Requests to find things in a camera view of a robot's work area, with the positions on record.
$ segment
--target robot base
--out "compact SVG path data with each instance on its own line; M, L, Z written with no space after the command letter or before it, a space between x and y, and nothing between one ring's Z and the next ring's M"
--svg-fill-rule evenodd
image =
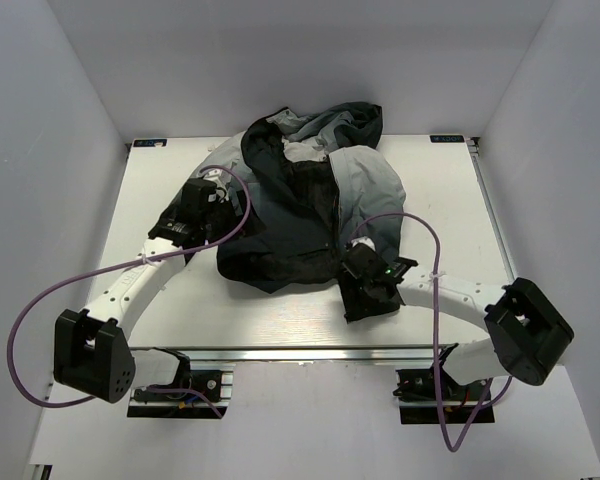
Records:
M165 387L191 388L203 393L224 415L231 391L232 375L221 370L191 370L180 372L174 385ZM136 389L132 392L129 418L208 418L218 419L207 404L193 395L160 394Z
M438 413L433 393L433 374L430 369L398 370L398 388L394 396L398 397L400 423L402 425L437 424ZM484 385L474 382L455 390L445 389L445 420L449 424L464 424L473 407L478 402ZM494 423L495 417L491 407L481 410L474 423Z

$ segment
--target cable tie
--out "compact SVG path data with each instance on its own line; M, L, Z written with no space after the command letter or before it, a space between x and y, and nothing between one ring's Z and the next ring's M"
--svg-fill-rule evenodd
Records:
M142 249L142 253L140 253L140 259L142 260L143 265L151 265L152 267L156 268L158 267L158 264L156 262L147 258L147 254L145 253L144 248Z
M437 278L438 280L440 280L440 278L444 277L447 274L447 272L445 272L444 270L439 271L438 273L433 273L431 272L429 274L429 280L431 280L432 282Z

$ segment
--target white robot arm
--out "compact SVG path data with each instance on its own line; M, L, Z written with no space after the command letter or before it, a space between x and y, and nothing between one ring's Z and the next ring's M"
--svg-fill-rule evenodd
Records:
M338 283L347 321L394 311L400 304L432 308L431 272L404 258L387 264L367 238L352 242L343 266ZM442 370L452 383L511 375L541 385L573 340L571 327L530 280L517 278L504 287L448 275L437 280L440 312L490 336L442 352Z
M65 310L58 317L56 381L114 403L130 388L171 385L183 370L188 371L188 361L179 352L131 352L127 339L147 306L191 259L191 255L175 255L151 261L147 256L155 259L202 246L237 228L242 205L232 203L221 177L219 170L212 170L204 179L190 178L149 232L138 253L143 264L124 270L79 312ZM239 202L240 194L235 197ZM238 236L246 230L243 227Z

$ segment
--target clothing pile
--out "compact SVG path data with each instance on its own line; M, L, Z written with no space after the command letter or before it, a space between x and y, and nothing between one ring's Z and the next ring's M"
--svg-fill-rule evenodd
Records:
M354 229L378 213L402 211L400 178L375 150L381 134L381 107L352 102L302 117L285 108L216 148L193 176L207 165L235 171L264 224L218 248L220 274L268 293L336 278ZM401 224L381 218L357 236L370 237L392 261Z

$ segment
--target white tabletop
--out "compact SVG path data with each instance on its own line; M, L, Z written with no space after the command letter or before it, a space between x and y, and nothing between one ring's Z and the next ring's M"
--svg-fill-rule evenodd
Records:
M46 410L31 462L50 480L578 480L600 476L564 367L542 387L515 382L495 424L458 453L438 425L400 425L391 367L240 364L217 420L126 418L126 399ZM493 392L502 381L494 382ZM52 401L77 393L55 385ZM456 438L460 427L450 427Z
M101 265L134 258L194 168L223 138L169 139L165 147L132 148ZM405 210L422 216L442 241L448 274L504 284L507 276L467 146L433 144L428 136L385 136L378 147L401 177ZM433 241L405 220L402 256L433 261ZM116 274L100 277L101 292ZM397 315L347 325L338 286L291 285L273 295L224 279L215 251L196 255L145 311L130 338L134 347L272 347L431 345L431 311L403 307ZM485 338L442 318L443 343Z
M173 139L131 151L103 265L134 257L164 206L222 139ZM442 240L442 268L482 282L506 282L489 216L464 144L384 137L406 210ZM405 222L401 253L430 264L433 243ZM96 282L94 291L106 288ZM197 255L138 322L133 346L430 345L431 311L402 308L386 319L347 325L337 286L289 287L266 295L223 279L215 255ZM443 319L443 342L482 338ZM400 425L389 366L316 362L241 363L226 417L126 418L128 398L44 412L31 463L52 464L51 480L492 478L579 479L600 475L569 377L556 367L542 387L514 383L495 424L476 425L457 454L437 425ZM493 393L502 385L494 382ZM79 394L54 385L51 401ZM451 427L452 437L459 432Z

